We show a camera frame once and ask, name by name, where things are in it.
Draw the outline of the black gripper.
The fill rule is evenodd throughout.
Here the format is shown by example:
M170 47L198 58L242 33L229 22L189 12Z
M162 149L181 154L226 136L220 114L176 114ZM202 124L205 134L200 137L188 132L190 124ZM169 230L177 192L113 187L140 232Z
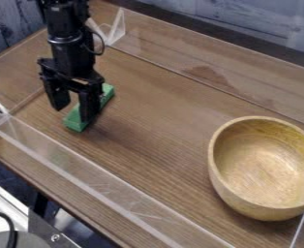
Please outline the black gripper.
M94 49L93 34L49 35L48 42L52 57L40 58L37 64L50 105L56 111L62 110L70 103L68 92L78 93L80 118L89 122L101 109L105 82L94 70L96 57L101 53Z

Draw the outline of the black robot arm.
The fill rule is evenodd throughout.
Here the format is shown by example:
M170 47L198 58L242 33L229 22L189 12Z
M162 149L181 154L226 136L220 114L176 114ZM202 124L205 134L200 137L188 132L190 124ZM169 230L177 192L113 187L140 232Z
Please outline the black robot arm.
M94 70L96 51L88 27L89 0L37 0L48 28L52 58L38 58L40 78L54 110L70 103L69 92L78 95L78 114L82 122L94 119L101 110L105 78Z

